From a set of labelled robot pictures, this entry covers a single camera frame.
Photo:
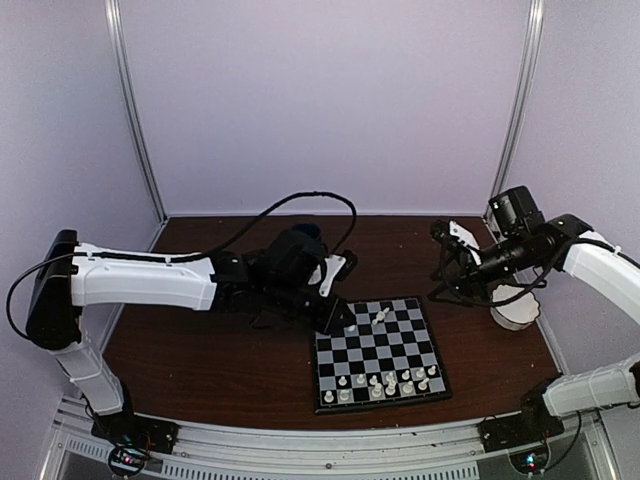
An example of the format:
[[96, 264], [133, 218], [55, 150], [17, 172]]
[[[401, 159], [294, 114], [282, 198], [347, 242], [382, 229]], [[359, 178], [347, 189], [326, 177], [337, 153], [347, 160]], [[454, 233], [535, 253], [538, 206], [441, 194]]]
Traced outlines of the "white chess king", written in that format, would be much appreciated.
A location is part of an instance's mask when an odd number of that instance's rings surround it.
[[392, 397], [396, 394], [396, 387], [397, 387], [397, 380], [396, 380], [396, 376], [394, 372], [390, 372], [387, 376], [386, 376], [386, 388], [385, 388], [385, 394], [387, 397]]

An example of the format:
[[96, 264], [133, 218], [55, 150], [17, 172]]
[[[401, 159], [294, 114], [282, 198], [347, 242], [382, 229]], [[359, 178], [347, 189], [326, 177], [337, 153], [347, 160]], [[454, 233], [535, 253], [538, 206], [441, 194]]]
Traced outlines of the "white chess bishop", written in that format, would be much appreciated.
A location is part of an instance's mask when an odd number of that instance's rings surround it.
[[429, 378], [425, 378], [423, 379], [419, 384], [418, 384], [418, 388], [420, 391], [425, 391], [428, 388], [429, 385]]

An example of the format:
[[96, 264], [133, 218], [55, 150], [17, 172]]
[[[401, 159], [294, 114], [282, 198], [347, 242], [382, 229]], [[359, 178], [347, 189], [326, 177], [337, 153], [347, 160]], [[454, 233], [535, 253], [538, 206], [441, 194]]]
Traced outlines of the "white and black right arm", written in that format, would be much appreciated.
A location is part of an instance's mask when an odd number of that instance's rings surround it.
[[492, 309], [500, 284], [534, 294], [545, 340], [563, 376], [589, 377], [611, 364], [639, 361], [637, 287], [596, 279], [639, 275], [639, 184], [611, 177], [511, 180], [483, 202], [488, 244], [468, 248], [470, 220], [441, 214], [427, 228], [436, 247], [428, 300]]

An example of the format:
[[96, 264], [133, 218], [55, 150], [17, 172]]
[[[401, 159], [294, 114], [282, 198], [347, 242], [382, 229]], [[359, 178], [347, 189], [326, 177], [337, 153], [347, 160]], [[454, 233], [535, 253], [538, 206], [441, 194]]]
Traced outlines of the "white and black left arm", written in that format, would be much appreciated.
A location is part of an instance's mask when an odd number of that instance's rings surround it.
[[82, 331], [83, 308], [164, 305], [253, 317], [269, 312], [329, 334], [355, 322], [332, 288], [356, 264], [353, 252], [331, 253], [296, 228], [244, 255], [225, 249], [182, 255], [109, 250], [80, 243], [76, 231], [63, 230], [35, 268], [25, 333], [52, 353], [94, 412], [105, 417], [106, 429], [133, 444], [143, 436], [143, 421], [131, 412], [124, 384]]

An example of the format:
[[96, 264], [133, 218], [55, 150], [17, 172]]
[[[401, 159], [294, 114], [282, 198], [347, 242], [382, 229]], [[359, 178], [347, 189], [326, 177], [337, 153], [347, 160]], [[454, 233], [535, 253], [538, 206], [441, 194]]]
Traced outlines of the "black and white chessboard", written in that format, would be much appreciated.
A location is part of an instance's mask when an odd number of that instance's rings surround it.
[[[389, 307], [386, 319], [372, 324], [376, 313]], [[400, 297], [384, 300], [363, 300], [349, 305], [356, 317], [356, 330], [332, 335], [319, 333], [311, 337], [311, 365], [314, 383], [314, 413], [343, 414], [372, 410], [392, 405], [407, 405], [449, 400], [453, 396], [448, 374], [442, 360], [435, 335], [427, 317], [422, 299]], [[435, 365], [436, 374], [428, 369]], [[424, 378], [417, 378], [416, 371], [425, 370]], [[405, 370], [411, 372], [410, 380], [403, 380]], [[397, 380], [396, 394], [385, 394], [386, 376], [394, 372]], [[357, 384], [358, 375], [365, 376], [364, 384]], [[369, 394], [369, 376], [376, 374], [383, 385], [382, 396], [373, 399]], [[341, 376], [347, 385], [340, 386]], [[418, 384], [429, 378], [425, 391]], [[414, 391], [403, 392], [403, 385], [412, 381]], [[346, 402], [339, 400], [341, 390], [349, 391]], [[326, 391], [332, 391], [332, 403], [324, 401]]]

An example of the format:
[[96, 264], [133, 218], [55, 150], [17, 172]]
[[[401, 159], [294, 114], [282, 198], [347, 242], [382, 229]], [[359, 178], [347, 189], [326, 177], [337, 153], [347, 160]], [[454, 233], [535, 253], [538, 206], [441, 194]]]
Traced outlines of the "white scalloped bowl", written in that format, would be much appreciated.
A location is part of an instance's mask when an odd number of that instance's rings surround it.
[[[523, 287], [507, 284], [498, 285], [492, 292], [491, 300], [500, 302], [523, 291]], [[493, 320], [502, 328], [519, 331], [536, 322], [540, 315], [540, 303], [534, 293], [529, 292], [522, 298], [499, 307], [491, 307]]]

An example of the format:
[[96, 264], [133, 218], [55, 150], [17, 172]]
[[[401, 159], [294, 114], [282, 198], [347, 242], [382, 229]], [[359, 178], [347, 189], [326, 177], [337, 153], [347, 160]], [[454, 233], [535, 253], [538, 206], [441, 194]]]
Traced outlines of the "dark blue mug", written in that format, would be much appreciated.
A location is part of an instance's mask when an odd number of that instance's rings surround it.
[[320, 227], [315, 223], [298, 223], [292, 227], [293, 230], [301, 232], [310, 238], [321, 241], [322, 232]]

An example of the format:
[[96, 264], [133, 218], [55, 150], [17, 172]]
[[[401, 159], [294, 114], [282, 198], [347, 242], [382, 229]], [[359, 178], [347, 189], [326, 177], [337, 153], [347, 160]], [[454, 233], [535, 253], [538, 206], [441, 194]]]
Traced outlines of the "right aluminium frame post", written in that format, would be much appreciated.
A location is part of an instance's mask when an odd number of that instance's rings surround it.
[[491, 188], [493, 198], [504, 190], [512, 167], [523, 127], [538, 65], [545, 21], [545, 1], [531, 0], [526, 22], [521, 61], [511, 113], [501, 149], [498, 168]]

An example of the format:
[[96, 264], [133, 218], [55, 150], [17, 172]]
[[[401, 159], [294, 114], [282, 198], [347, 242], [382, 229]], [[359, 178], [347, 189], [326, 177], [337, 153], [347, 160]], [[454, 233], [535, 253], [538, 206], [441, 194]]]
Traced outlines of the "aluminium frame post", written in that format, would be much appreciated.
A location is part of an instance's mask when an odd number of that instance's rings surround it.
[[493, 198], [504, 190], [512, 167], [523, 127], [538, 65], [545, 21], [545, 1], [531, 0], [526, 22], [521, 61], [511, 113], [501, 149], [498, 168], [491, 188]]
[[165, 223], [168, 220], [168, 216], [149, 157], [141, 117], [136, 102], [122, 23], [121, 2], [117, 0], [106, 0], [104, 7], [136, 160], [141, 169], [143, 183], [150, 197], [155, 217], [159, 223]]

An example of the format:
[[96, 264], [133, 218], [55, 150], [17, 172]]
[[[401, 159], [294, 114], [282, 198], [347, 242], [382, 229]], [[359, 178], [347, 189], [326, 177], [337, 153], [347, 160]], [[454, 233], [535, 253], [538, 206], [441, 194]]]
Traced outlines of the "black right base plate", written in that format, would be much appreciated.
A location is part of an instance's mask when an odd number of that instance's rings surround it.
[[485, 418], [477, 427], [486, 453], [543, 443], [565, 431], [559, 419], [552, 418], [543, 425], [532, 425], [524, 420], [522, 414]]

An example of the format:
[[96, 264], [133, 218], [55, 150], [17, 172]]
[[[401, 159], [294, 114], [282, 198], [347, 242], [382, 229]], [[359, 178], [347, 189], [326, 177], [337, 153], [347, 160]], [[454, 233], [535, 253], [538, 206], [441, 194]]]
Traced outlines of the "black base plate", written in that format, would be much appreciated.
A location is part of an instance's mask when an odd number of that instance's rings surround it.
[[477, 427], [486, 453], [543, 443], [565, 431], [559, 419], [552, 418], [543, 425], [532, 425], [524, 420], [522, 414], [485, 418]]
[[171, 454], [179, 426], [137, 414], [120, 412], [113, 415], [93, 415], [91, 434], [113, 445], [132, 447], [143, 452]]

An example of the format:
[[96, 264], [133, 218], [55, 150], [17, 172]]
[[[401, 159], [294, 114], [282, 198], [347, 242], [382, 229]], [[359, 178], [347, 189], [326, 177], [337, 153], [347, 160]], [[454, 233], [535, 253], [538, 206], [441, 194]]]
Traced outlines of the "aluminium front rail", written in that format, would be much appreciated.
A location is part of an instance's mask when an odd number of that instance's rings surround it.
[[[489, 452], [480, 419], [364, 430], [274, 430], [170, 420], [178, 425], [170, 454], [152, 453], [133, 479], [621, 479], [600, 418], [582, 414], [547, 440], [543, 474], [522, 474], [516, 453], [537, 443]], [[117, 479], [106, 465], [112, 445], [91, 435], [85, 402], [63, 396], [47, 432], [34, 479]]]

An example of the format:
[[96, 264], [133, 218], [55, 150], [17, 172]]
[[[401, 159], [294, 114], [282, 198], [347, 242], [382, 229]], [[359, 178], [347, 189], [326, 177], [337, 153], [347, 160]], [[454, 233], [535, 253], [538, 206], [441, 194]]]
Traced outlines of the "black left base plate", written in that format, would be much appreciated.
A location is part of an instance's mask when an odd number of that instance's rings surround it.
[[143, 452], [171, 454], [179, 426], [137, 414], [120, 412], [113, 415], [93, 415], [91, 434], [113, 445], [132, 447]]

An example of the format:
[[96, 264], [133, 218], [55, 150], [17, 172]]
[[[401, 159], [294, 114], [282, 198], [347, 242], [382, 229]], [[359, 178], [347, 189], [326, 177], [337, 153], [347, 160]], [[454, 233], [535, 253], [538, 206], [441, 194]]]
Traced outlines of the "left aluminium frame post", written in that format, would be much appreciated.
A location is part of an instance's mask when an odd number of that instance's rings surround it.
[[168, 216], [149, 157], [141, 117], [136, 102], [122, 23], [121, 2], [117, 0], [106, 0], [104, 7], [136, 160], [141, 169], [143, 183], [150, 197], [155, 217], [159, 223], [165, 223], [168, 220]]

